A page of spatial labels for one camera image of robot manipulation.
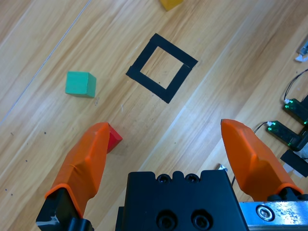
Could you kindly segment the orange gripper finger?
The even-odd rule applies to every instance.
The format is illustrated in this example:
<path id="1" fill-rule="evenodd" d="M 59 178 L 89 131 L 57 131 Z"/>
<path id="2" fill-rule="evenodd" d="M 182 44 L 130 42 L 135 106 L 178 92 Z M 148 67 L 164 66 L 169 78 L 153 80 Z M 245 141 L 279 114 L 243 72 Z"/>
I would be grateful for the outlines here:
<path id="1" fill-rule="evenodd" d="M 67 154 L 36 219 L 42 231 L 92 231 L 84 212 L 103 176 L 110 126 L 91 126 Z"/>
<path id="2" fill-rule="evenodd" d="M 292 181 L 277 157 L 246 125 L 232 119 L 221 120 L 226 154 L 240 189 L 254 201 L 266 201 L 284 188 L 304 193 Z"/>

